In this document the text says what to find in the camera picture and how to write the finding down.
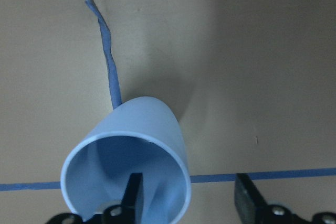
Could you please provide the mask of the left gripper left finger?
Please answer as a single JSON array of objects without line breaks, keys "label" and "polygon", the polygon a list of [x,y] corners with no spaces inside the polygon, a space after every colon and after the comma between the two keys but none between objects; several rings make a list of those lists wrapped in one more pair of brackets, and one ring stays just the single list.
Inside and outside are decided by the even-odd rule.
[{"label": "left gripper left finger", "polygon": [[141,223],[143,215],[143,174],[132,173],[122,198],[125,223]]}]

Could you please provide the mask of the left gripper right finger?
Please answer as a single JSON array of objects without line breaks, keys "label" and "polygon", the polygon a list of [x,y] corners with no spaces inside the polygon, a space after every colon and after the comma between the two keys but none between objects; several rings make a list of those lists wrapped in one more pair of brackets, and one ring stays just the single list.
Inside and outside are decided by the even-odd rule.
[{"label": "left gripper right finger", "polygon": [[238,173],[235,178],[234,204],[242,223],[261,223],[268,206],[247,174]]}]

